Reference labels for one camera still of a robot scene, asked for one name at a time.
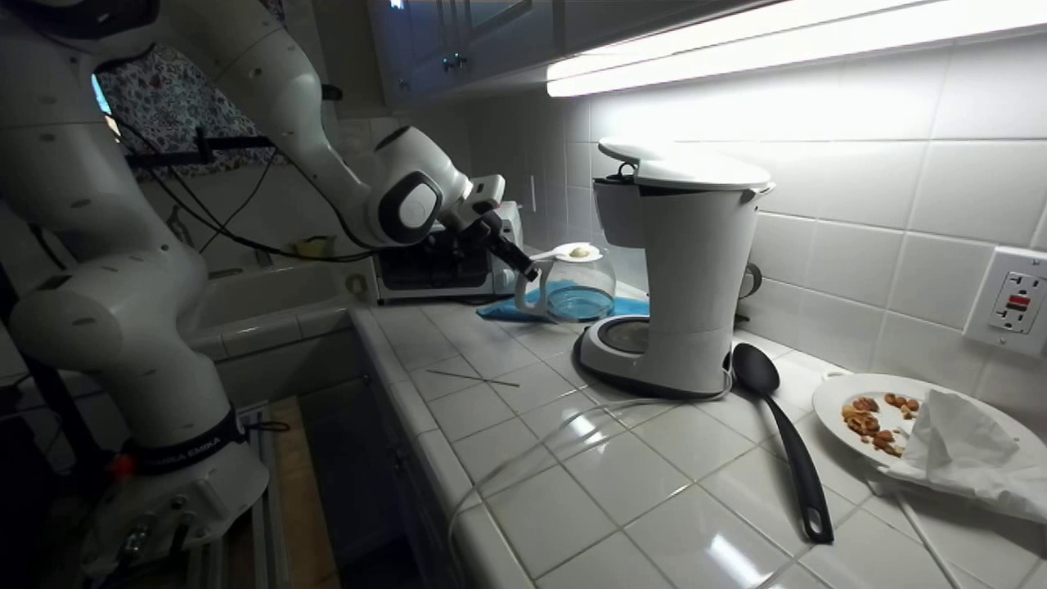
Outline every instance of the kitchen counter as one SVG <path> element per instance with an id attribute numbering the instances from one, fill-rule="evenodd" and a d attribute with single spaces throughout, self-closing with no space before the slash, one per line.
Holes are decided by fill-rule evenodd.
<path id="1" fill-rule="evenodd" d="M 584 328 L 494 323 L 467 305 L 353 316 L 398 428 L 479 586 L 949 586 L 872 465 L 812 415 L 846 374 L 774 341 L 781 408 L 799 424 L 838 541 L 797 523 L 778 431 L 740 398 L 659 403 L 575 374 Z M 970 589 L 1045 589 L 1047 533 L 954 497 L 908 500 Z"/>

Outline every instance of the blue cloth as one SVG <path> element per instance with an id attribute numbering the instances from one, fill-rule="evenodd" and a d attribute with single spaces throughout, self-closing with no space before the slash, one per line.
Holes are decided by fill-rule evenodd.
<path id="1" fill-rule="evenodd" d="M 516 307 L 514 298 L 485 305 L 485 307 L 479 307 L 479 316 L 485 322 L 565 322 L 565 323 L 589 323 L 589 322 L 611 317 L 611 316 L 653 316 L 649 300 L 611 298 L 598 290 L 581 290 L 570 281 L 550 281 L 546 295 L 550 295 L 552 316 L 524 310 L 524 307 Z M 524 305 L 538 305 L 538 300 L 539 300 L 538 290 L 524 291 Z"/>

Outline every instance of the white coffee maker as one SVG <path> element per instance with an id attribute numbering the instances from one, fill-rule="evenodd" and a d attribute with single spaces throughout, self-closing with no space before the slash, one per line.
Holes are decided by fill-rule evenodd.
<path id="1" fill-rule="evenodd" d="M 765 171 L 642 146 L 598 146 L 621 161 L 595 182 L 611 245 L 644 250 L 653 317 L 607 317 L 575 343 L 575 364 L 628 393 L 721 398 L 730 389 L 733 316 Z"/>

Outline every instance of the food on plate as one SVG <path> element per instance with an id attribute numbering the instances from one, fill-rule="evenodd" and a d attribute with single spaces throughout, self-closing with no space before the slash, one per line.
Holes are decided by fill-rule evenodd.
<path id="1" fill-rule="evenodd" d="M 899 398 L 899 393 L 879 393 L 884 400 L 884 413 L 898 408 L 899 419 L 918 419 L 919 413 L 919 400 L 912 398 Z M 905 443 L 910 439 L 908 428 L 891 428 L 879 419 L 891 424 L 891 415 L 879 413 L 879 403 L 875 398 L 854 398 L 852 403 L 846 403 L 841 415 L 846 426 L 863 443 L 875 447 L 884 455 L 899 460 L 905 455 Z"/>

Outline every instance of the plate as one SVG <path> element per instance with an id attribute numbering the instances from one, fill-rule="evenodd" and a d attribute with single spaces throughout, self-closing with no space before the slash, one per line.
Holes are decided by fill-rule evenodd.
<path id="1" fill-rule="evenodd" d="M 827 377 L 818 389 L 814 389 L 814 415 L 818 424 L 841 439 L 849 449 L 854 449 L 859 455 L 876 462 L 876 465 L 894 465 L 899 460 L 875 449 L 872 443 L 860 443 L 859 431 L 849 428 L 841 408 L 849 403 L 854 403 L 859 398 L 875 398 L 879 413 L 879 426 L 899 431 L 898 439 L 910 436 L 918 419 L 905 419 L 894 407 L 879 403 L 884 393 L 899 393 L 918 400 L 919 407 L 926 403 L 930 393 L 946 393 L 946 398 L 959 398 L 955 389 L 937 388 L 937 382 L 923 382 L 923 381 L 908 381 L 908 377 L 891 377 L 891 374 L 849 374 L 849 377 Z M 1024 447 L 1045 447 L 1032 428 L 1024 428 L 1020 424 L 1014 424 L 1008 413 L 985 407 L 973 398 L 966 398 L 970 403 L 975 403 L 985 415 L 993 415 L 1006 431 L 1017 436 Z"/>

